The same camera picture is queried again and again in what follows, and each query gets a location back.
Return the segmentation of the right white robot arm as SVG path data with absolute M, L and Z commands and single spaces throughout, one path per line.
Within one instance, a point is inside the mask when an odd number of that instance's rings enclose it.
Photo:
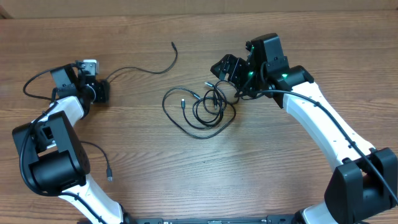
M 231 82 L 238 98 L 272 98 L 293 116 L 325 155 L 332 177 L 322 202 L 286 218 L 288 223 L 364 223 L 397 205 L 397 156 L 377 149 L 333 109 L 315 79 L 292 67 L 277 34 L 246 43 L 247 58 L 225 55 L 211 67 Z

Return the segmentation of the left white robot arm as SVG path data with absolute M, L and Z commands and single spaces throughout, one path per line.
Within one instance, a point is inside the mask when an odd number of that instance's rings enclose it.
M 71 203 L 90 223 L 134 223 L 94 181 L 84 142 L 73 128 L 92 104 L 109 100 L 108 81 L 96 79 L 97 61 L 76 61 L 48 72 L 55 82 L 49 108 L 12 131 L 23 181 L 37 195 Z

